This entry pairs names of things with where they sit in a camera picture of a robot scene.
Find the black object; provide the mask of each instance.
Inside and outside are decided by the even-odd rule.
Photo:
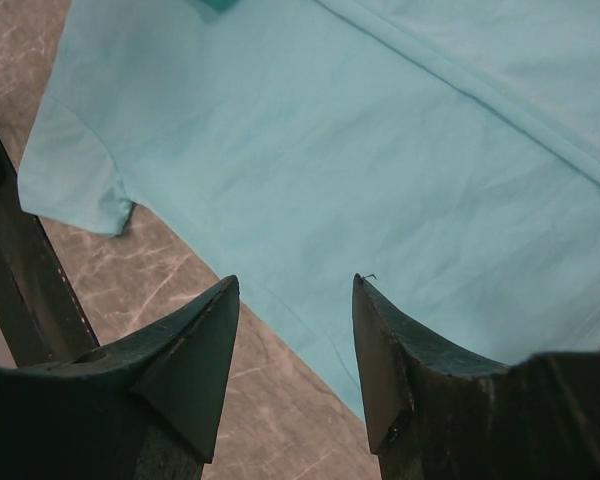
[[[384,480],[600,479],[600,353],[508,367],[353,288],[371,452]]]
[[[0,368],[0,479],[196,479],[211,462],[238,282],[72,363]]]
[[[1,142],[0,328],[18,366],[69,361],[98,346],[40,221],[20,209]]]

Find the marble pattern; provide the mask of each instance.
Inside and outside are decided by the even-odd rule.
[[[0,137],[16,166],[69,5],[0,0]],[[43,223],[103,344],[175,310],[217,280],[143,207],[116,238]],[[216,457],[203,478],[380,478],[362,422],[246,307],[230,377]]]

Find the light blue shirt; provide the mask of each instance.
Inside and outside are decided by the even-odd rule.
[[[362,416],[356,272],[495,360],[600,348],[600,0],[74,0],[24,210],[153,210]]]

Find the marble table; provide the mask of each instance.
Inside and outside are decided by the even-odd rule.
[[[70,0],[0,0],[0,136],[19,164]],[[175,310],[216,281],[151,212],[116,238],[43,220],[102,344]],[[214,464],[206,479],[380,478],[364,425],[246,307]]]

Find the t-shirt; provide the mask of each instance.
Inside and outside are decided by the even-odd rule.
[[[356,272],[494,360],[597,349],[600,0],[74,0],[19,192],[145,205],[360,416]]]

